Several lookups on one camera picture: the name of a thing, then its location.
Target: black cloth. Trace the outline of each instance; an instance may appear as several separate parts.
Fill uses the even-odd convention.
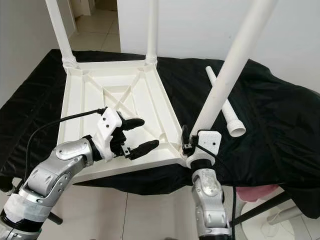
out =
[[[142,60],[144,56],[98,51],[74,52],[78,62]],[[205,67],[216,75],[223,64],[212,59],[159,57],[157,70],[180,125],[191,129],[211,89]],[[38,127],[60,118],[66,73],[61,54],[51,50],[28,79],[0,109],[0,188],[11,177],[24,175],[28,139]],[[285,82],[252,60],[245,65],[229,101],[246,127],[246,134],[230,137],[220,113],[213,130],[222,134],[214,169],[223,185],[279,184],[302,212],[320,216],[320,97]],[[56,146],[58,126],[37,135],[32,167]],[[78,183],[141,194],[168,194],[191,185],[191,171],[178,164]]]

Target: white stand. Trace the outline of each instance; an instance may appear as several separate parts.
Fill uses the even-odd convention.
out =
[[[255,0],[191,134],[210,129],[248,60],[277,0]],[[46,0],[53,29],[67,72],[61,117],[105,106],[126,118],[145,120],[143,127],[126,132],[126,145],[159,140],[149,154],[133,161],[117,157],[107,164],[95,163],[77,174],[73,181],[82,182],[111,175],[133,172],[169,164],[186,167],[181,155],[182,130],[156,69],[158,40],[158,0],[149,0],[148,43],[145,60],[113,62],[76,62],[58,8],[57,0]],[[60,124],[58,144],[75,141],[96,132],[98,115],[72,119]]]
[[[264,202],[264,200],[260,199],[254,203],[246,203],[242,208],[241,215]],[[279,212],[280,209],[278,207],[273,207],[268,211],[242,222],[242,230],[246,238],[248,240],[295,240],[295,233],[289,220],[282,219],[281,222],[274,222],[274,224],[268,222],[267,218],[269,221],[273,220],[268,216],[273,216],[276,219]]]

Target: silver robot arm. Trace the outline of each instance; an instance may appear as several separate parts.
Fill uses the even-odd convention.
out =
[[[107,108],[98,122],[96,134],[62,143],[31,172],[18,194],[12,194],[0,218],[0,240],[36,240],[51,209],[82,169],[117,156],[139,158],[159,145],[158,140],[135,149],[125,146],[123,131],[142,126],[142,119],[125,120],[120,113]]]
[[[231,229],[223,205],[224,193],[212,169],[215,158],[208,154],[217,155],[220,142],[219,132],[200,130],[189,143],[188,129],[182,128],[182,149],[188,155],[186,165],[193,171],[191,191],[200,240],[231,239]]]

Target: floor tile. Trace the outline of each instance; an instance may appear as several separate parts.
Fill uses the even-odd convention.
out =
[[[96,10],[91,16],[81,16],[76,21],[79,32],[108,33],[117,12]]]
[[[293,217],[289,221],[292,224],[295,240],[312,240],[302,216]]]
[[[5,203],[7,202],[8,198],[9,198],[9,196],[7,196],[4,192],[0,191],[0,206],[2,208],[5,205]]]
[[[121,240],[126,200],[112,188],[71,186],[52,210],[62,225],[46,220],[39,240]]]
[[[304,224],[306,225],[306,228],[308,229],[311,239],[312,240],[320,239],[320,218],[312,219],[303,215],[302,219],[304,221]]]
[[[191,186],[184,186],[173,193],[174,228],[178,240],[196,240],[198,238],[195,217],[196,204],[192,197]]]
[[[102,45],[101,51],[121,53],[120,37],[117,34],[108,34]]]
[[[128,194],[123,240],[175,238],[174,196]]]
[[[76,51],[100,50],[105,39],[104,33],[79,32],[72,36],[70,45],[71,49]]]
[[[118,34],[119,35],[119,23],[118,18],[115,19],[110,27],[109,34]]]

